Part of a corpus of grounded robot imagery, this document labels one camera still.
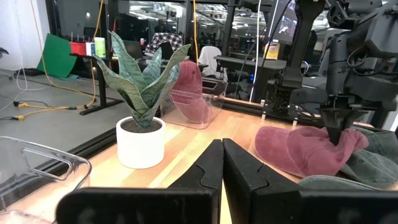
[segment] clear plastic bin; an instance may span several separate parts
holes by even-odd
[[[53,223],[58,201],[89,186],[88,160],[0,136],[0,223]]]
[[[160,107],[162,120],[190,128],[207,128],[223,106],[226,85],[218,89],[219,95],[171,90]]]

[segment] yellow cable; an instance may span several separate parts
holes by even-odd
[[[197,2],[196,2],[196,0],[193,0],[193,41],[195,42],[195,56],[197,58],[197,65],[199,66],[198,43],[197,43]]]
[[[96,34],[97,34],[98,26],[99,26],[99,24],[100,24],[100,18],[101,18],[101,12],[102,12],[102,7],[103,7],[103,2],[104,2],[104,0],[101,0],[101,6],[99,7],[99,14],[98,14],[98,18],[97,18],[97,25],[96,25],[96,28],[95,28],[94,37],[95,37]],[[34,7],[33,7],[33,2],[32,2],[32,0],[30,0],[30,6],[32,7],[32,11],[33,11],[33,18],[34,18],[34,21],[35,21],[36,33],[37,33],[37,37],[39,38],[40,51],[41,51],[41,54],[42,54],[43,69],[44,69],[44,73],[45,73],[45,76],[46,76],[47,80],[48,80],[53,86],[55,86],[55,87],[57,87],[57,88],[61,88],[61,89],[64,89],[64,90],[71,90],[71,91],[75,91],[75,92],[77,92],[77,93],[81,93],[81,94],[86,95],[86,96],[91,96],[91,95],[89,95],[89,94],[87,94],[87,93],[83,93],[83,92],[81,92],[81,91],[79,91],[79,90],[75,90],[75,89],[73,89],[73,88],[68,88],[68,87],[64,87],[64,86],[59,86],[59,85],[55,84],[53,81],[51,81],[51,79],[49,78],[49,75],[48,75],[48,73],[47,73],[46,66],[45,66],[45,60],[44,60],[44,54],[43,54],[43,47],[42,47],[42,42],[41,42],[41,39],[40,39],[39,28],[38,28],[38,26],[37,26],[37,20],[36,20],[36,16],[35,16],[35,9],[34,9]],[[91,101],[88,103],[88,105],[77,106],[77,107],[76,107],[77,109],[85,109],[85,108],[91,106],[91,105],[94,103],[95,98],[96,98],[95,78],[94,78],[93,61],[92,61],[92,60],[90,60],[90,65],[91,65],[91,77],[92,77],[92,79],[93,79],[94,95],[92,96],[93,98],[92,98]],[[32,105],[30,105],[29,107],[33,107],[33,108],[48,108],[48,107],[44,107],[44,106],[32,106]],[[27,113],[27,114],[25,114],[25,115],[16,116],[16,118],[18,118],[19,120],[23,120],[23,119],[25,119],[25,116],[30,115],[30,114],[41,113],[41,112],[46,112],[46,111],[66,110],[66,109],[69,109],[69,106],[57,106],[57,107],[50,108],[50,109],[46,109],[46,110],[34,111],[34,112],[31,112],[31,113]]]

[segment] red object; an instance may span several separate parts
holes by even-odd
[[[195,62],[184,60],[180,75],[170,92],[171,99],[181,113],[193,123],[203,123],[209,118],[210,107],[201,94],[201,73]]]
[[[70,48],[73,54],[86,55],[86,43],[70,43]]]
[[[344,130],[337,146],[329,141],[325,128],[304,127],[291,131],[262,127],[256,134],[256,152],[260,158],[299,177],[334,176],[353,151],[368,145],[366,136],[354,129]]]

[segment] green cloth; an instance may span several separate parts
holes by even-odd
[[[69,41],[47,34],[43,51],[47,73],[55,77],[66,78],[76,62],[76,57],[71,56],[71,52]],[[44,72],[42,58],[37,69]]]

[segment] computer screen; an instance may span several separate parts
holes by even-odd
[[[288,4],[286,11],[283,13],[286,4]],[[269,15],[269,26],[267,28],[267,38],[270,38],[275,29],[273,36],[274,42],[281,42],[283,44],[291,44],[293,41],[294,31],[297,25],[297,17],[294,11],[295,0],[276,0],[272,5],[271,13]]]

